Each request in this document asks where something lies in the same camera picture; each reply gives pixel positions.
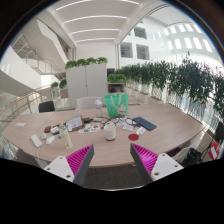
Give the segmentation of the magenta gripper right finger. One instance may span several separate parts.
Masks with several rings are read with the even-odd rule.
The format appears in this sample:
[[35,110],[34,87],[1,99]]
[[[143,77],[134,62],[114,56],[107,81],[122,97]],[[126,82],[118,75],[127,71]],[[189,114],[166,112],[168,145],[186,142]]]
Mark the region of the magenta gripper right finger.
[[134,143],[130,146],[130,153],[144,185],[182,169],[182,166],[166,153],[156,154]]

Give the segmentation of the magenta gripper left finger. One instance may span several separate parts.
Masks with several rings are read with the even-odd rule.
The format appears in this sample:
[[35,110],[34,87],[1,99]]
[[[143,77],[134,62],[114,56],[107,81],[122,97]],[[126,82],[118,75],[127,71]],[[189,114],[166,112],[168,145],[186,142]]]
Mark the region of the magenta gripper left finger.
[[44,170],[82,186],[93,155],[94,145],[90,144],[67,157],[57,157]]

